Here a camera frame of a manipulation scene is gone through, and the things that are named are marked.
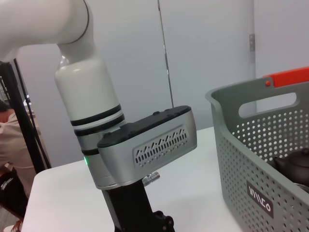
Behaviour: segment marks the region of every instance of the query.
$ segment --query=black mounting bracket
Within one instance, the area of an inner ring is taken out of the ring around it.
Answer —
[[[142,180],[102,192],[115,232],[175,232],[172,217],[152,212]]]

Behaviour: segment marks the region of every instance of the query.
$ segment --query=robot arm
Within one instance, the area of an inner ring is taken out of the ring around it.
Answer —
[[[142,179],[196,148],[191,108],[126,124],[84,0],[0,0],[0,32],[2,62],[25,45],[58,45],[56,85],[115,231],[174,232],[171,217],[152,212]]]
[[[62,59],[55,74],[88,165],[100,189],[116,183],[100,158],[102,132],[125,123],[121,106],[93,39],[93,16],[84,0],[0,1],[0,61],[13,60],[20,47],[57,44]]]
[[[30,44],[68,44],[85,32],[88,13],[83,0],[0,1],[0,60],[13,60]]]

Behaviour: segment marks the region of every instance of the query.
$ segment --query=black stripe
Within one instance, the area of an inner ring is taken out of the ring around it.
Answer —
[[[96,149],[92,149],[92,150],[82,150],[82,153],[85,156],[93,156],[93,155],[100,154],[97,148]]]
[[[89,129],[86,129],[86,130],[74,130],[74,133],[75,133],[76,136],[85,136],[85,135],[89,135],[89,134],[94,134],[94,133],[97,133],[99,131],[106,130],[108,128],[116,126],[117,124],[121,123],[124,119],[125,119],[125,116],[120,115],[118,118],[116,118],[112,121],[109,121],[107,123],[104,123],[100,126],[89,128]]]
[[[76,127],[76,126],[81,126],[81,125],[88,124],[88,123],[91,123],[91,122],[96,122],[96,121],[98,121],[100,119],[104,119],[106,117],[114,115],[114,114],[116,114],[119,111],[121,111],[121,106],[120,105],[116,106],[113,109],[105,111],[105,112],[103,112],[101,114],[98,114],[98,115],[94,115],[94,116],[87,117],[87,118],[80,119],[80,120],[76,120],[76,121],[71,121],[71,124],[72,124],[72,126]]]

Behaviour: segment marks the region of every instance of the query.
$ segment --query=logo on basket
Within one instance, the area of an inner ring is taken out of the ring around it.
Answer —
[[[274,218],[273,203],[256,187],[247,181],[247,193],[268,215]]]

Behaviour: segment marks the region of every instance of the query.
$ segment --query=brown teapot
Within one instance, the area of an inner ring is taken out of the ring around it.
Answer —
[[[294,183],[309,187],[309,148],[274,158],[277,170]]]

